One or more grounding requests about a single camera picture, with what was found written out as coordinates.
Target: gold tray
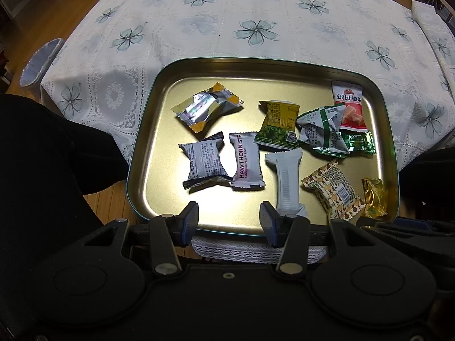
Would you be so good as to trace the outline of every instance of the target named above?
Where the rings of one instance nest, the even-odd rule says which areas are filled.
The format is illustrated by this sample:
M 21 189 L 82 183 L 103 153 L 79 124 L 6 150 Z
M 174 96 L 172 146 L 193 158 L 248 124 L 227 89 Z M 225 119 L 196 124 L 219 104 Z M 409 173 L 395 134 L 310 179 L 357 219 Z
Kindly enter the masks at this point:
M 367 77 L 345 70 L 318 65 L 268 59 L 201 58 L 183 59 L 165 67 L 155 79 L 137 135 L 127 193 L 131 205 L 143 218 L 164 213 L 178 214 L 189 201 L 199 203 L 199 229 L 234 234 L 262 234 L 259 204 L 268 200 L 276 206 L 277 175 L 260 151 L 265 189 L 237 191 L 215 185 L 184 190 L 190 161 L 178 144 L 197 142 L 222 131 L 222 165 L 229 175 L 236 171 L 234 148 L 229 133 L 259 131 L 265 114 L 258 100 L 287 100 L 300 105 L 299 113 L 332 105 L 331 80 L 363 86 L 363 116 L 374 135 L 377 155 L 349 156 L 340 161 L 340 169 L 355 191 L 364 198 L 361 178 L 381 178 L 388 191 L 388 217 L 394 218 L 399 207 L 398 171 L 395 147 L 381 91 Z M 171 108 L 188 97 L 206 90 L 217 81 L 240 97 L 243 109 L 219 117 L 195 134 Z M 330 157 L 316 156 L 303 149 L 299 181 Z M 327 224 L 327 214 L 316 196 L 300 189 L 313 224 Z

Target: snack packet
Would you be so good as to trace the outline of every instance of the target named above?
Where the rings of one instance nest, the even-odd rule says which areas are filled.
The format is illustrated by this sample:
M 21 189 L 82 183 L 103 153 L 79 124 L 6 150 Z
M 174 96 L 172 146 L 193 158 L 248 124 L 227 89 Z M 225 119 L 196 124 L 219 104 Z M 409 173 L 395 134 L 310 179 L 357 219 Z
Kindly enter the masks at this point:
M 302 149 L 265 154 L 265 161 L 277 167 L 277 212 L 280 215 L 308 216 L 305 205 L 299 203 L 299 164 Z
M 302 180 L 304 187 L 315 191 L 328 219 L 350 220 L 365 207 L 343 172 L 333 160 Z
M 257 134 L 258 132 L 229 134 L 237 160 L 237 172 L 231 183 L 233 187 L 253 188 L 265 186 L 259 163 L 259 146 L 254 143 L 254 137 Z
M 365 213 L 367 218 L 377 218 L 387 215 L 387 196 L 384 184 L 379 178 L 362 178 L 365 191 Z
M 332 81 L 335 105 L 338 103 L 346 104 L 340 129 L 354 132 L 368 131 L 363 121 L 362 90 L 363 87 L 358 84 Z
M 200 142 L 178 144 L 190 159 L 190 174 L 183 182 L 183 188 L 200 186 L 209 181 L 231 182 L 224 167 L 221 165 L 219 150 L 223 143 L 223 132 L 218 132 Z
M 267 108 L 267 114 L 254 142 L 283 150 L 297 148 L 295 119 L 299 114 L 300 106 L 278 100 L 259 102 Z
M 375 139 L 370 131 L 365 133 L 354 133 L 342 130 L 341 137 L 343 137 L 349 152 L 359 151 L 360 153 L 368 155 L 376 154 Z
M 198 133 L 204 129 L 208 121 L 242 104 L 241 99 L 217 82 L 213 87 L 191 96 L 171 110 Z
M 349 150 L 340 133 L 345 105 L 324 106 L 308 111 L 297 118 L 300 135 L 297 144 L 309 144 L 313 150 L 344 158 Z

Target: tablecloth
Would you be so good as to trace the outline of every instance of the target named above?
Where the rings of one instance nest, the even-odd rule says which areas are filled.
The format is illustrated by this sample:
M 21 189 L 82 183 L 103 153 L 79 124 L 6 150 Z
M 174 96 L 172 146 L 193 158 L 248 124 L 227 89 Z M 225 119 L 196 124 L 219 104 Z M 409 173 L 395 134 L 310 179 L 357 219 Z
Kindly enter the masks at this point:
M 112 134 L 130 161 L 153 80 L 172 61 L 239 56 L 347 69 L 381 89 L 401 169 L 455 126 L 454 38 L 432 7 L 413 10 L 392 0 L 100 0 L 42 87 L 66 118 Z

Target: barcode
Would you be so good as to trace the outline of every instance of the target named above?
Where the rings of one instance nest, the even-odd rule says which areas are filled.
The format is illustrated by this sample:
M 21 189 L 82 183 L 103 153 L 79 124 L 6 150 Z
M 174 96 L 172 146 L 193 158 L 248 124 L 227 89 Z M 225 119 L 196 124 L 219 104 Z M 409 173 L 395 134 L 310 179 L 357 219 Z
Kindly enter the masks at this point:
M 338 186 L 337 194 L 340 197 L 340 199 L 343 200 L 344 206 L 346 206 L 351 201 L 351 197 L 349 196 L 349 193 L 347 192 L 347 190 L 345 189 L 345 187 L 342 184 L 340 186 Z
M 295 144 L 297 142 L 297 136 L 295 135 L 295 132 L 289 131 L 286 141 Z

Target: red snack packet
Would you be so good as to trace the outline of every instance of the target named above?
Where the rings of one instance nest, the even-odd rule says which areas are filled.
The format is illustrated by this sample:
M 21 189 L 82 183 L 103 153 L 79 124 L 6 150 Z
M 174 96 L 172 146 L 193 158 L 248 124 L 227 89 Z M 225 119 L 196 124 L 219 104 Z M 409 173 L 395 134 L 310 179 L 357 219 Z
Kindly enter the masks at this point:
M 335 105 L 346 104 L 346 110 L 341 121 L 341 130 L 368 132 L 362 114 L 362 86 L 347 82 L 332 81 L 332 92 Z

